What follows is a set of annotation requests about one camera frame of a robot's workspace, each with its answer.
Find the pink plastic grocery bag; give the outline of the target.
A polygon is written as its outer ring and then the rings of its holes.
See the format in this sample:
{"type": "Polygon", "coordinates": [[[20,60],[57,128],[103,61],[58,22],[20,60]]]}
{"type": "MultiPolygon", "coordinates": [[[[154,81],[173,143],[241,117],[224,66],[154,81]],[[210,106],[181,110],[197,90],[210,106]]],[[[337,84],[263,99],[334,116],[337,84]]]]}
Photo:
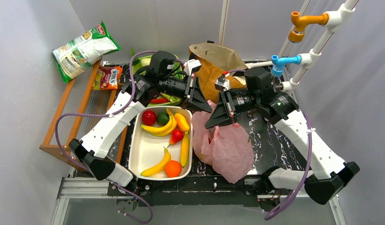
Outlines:
{"type": "Polygon", "coordinates": [[[252,169],[254,153],[249,134],[238,123],[206,129],[210,113],[192,114],[195,155],[224,177],[229,183],[237,183],[252,169]]]}

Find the brown paper bag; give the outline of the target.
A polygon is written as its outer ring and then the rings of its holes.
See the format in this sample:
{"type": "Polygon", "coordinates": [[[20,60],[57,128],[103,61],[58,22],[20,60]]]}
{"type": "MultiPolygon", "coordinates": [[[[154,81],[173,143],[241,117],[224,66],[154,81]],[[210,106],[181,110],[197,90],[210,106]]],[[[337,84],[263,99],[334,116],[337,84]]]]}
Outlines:
{"type": "Polygon", "coordinates": [[[235,50],[216,43],[190,45],[189,54],[189,59],[196,59],[201,63],[201,68],[195,75],[199,77],[200,89],[205,99],[213,103],[218,102],[219,90],[215,88],[217,78],[226,71],[248,68],[235,50]]]}

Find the green chips bag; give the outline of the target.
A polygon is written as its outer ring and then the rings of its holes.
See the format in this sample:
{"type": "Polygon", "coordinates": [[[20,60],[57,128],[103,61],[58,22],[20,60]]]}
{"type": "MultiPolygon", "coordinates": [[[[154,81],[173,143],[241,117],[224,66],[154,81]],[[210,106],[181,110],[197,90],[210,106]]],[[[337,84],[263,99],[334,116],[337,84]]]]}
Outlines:
{"type": "Polygon", "coordinates": [[[52,51],[62,81],[68,83],[84,73],[102,56],[121,50],[104,22],[52,51]]]}

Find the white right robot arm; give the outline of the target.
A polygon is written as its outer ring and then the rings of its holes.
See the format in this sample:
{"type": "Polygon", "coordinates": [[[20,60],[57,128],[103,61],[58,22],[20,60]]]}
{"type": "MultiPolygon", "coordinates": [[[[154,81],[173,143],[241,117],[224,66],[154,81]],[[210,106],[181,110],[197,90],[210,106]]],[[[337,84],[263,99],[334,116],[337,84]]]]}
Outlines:
{"type": "Polygon", "coordinates": [[[214,83],[219,91],[218,104],[205,127],[230,125],[238,113],[255,111],[281,131],[307,161],[305,171],[273,166],[261,174],[256,186],[265,191],[303,190],[313,201],[324,205],[360,171],[356,162],[347,162],[330,149],[296,101],[277,90],[271,73],[261,67],[244,71],[245,88],[231,88],[228,76],[224,72],[214,83]]]}

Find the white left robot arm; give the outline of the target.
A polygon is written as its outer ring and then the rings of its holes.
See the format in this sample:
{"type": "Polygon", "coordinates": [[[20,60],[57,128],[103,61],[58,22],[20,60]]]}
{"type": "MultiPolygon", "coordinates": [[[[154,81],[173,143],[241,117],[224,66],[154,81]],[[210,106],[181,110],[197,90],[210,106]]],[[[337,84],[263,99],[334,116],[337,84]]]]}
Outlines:
{"type": "Polygon", "coordinates": [[[165,51],[151,51],[150,64],[130,73],[130,80],[121,88],[113,105],[99,122],[81,139],[72,139],[68,146],[97,180],[108,180],[125,187],[133,179],[132,173],[107,154],[123,130],[160,93],[167,93],[182,99],[182,107],[193,111],[210,113],[208,104],[200,89],[196,73],[201,62],[188,60],[180,66],[184,79],[174,77],[177,70],[175,55],[165,51]]]}

